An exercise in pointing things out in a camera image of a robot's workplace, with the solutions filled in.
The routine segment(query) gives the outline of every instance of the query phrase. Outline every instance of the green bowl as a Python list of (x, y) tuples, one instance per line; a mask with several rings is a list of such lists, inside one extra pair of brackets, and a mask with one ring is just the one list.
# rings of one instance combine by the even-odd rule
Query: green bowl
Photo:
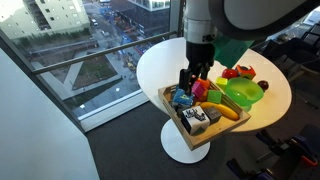
[(251, 106), (264, 94), (257, 83), (242, 77), (229, 79), (225, 93), (239, 106)]

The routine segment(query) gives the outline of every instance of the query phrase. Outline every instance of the white wall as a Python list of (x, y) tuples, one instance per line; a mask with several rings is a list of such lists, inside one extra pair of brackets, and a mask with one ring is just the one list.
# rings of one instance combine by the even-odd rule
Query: white wall
[(99, 179), (86, 137), (0, 49), (0, 179)]

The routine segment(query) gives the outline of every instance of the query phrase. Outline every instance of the wooden tray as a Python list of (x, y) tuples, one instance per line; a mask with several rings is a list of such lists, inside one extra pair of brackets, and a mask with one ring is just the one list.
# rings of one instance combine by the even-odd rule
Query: wooden tray
[[(176, 91), (177, 85), (172, 85), (169, 87), (164, 87), (158, 90), (158, 96), (166, 109), (169, 112), (170, 117), (173, 122), (176, 124), (179, 129), (182, 137), (186, 141), (190, 150), (194, 150), (223, 134), (230, 132), (238, 126), (246, 123), (250, 119), (250, 115), (241, 109), (236, 103), (234, 103), (228, 96), (223, 94), (221, 103), (233, 109), (240, 117), (239, 120), (233, 121), (221, 116), (220, 120), (217, 123), (211, 124), (204, 133), (192, 136), (188, 133), (185, 127), (182, 125), (181, 119), (177, 116), (176, 111), (171, 107), (170, 102), (172, 101), (172, 97)], [(210, 89), (219, 90), (220, 89), (211, 82)]]

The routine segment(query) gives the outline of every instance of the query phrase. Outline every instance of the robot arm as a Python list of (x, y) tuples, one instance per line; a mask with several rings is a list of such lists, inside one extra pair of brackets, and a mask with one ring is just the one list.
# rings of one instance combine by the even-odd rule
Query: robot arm
[(253, 40), (290, 26), (319, 5), (318, 0), (186, 0), (189, 66), (180, 71), (179, 88), (190, 95), (195, 80), (207, 78), (214, 60), (231, 68)]

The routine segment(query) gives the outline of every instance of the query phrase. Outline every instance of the building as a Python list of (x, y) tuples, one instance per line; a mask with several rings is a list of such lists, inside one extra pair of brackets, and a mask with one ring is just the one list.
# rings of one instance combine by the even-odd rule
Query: building
[(111, 0), (116, 15), (150, 37), (169, 30), (170, 0)]
[(90, 26), (81, 0), (11, 0), (0, 5), (0, 28), (11, 40), (75, 32)]

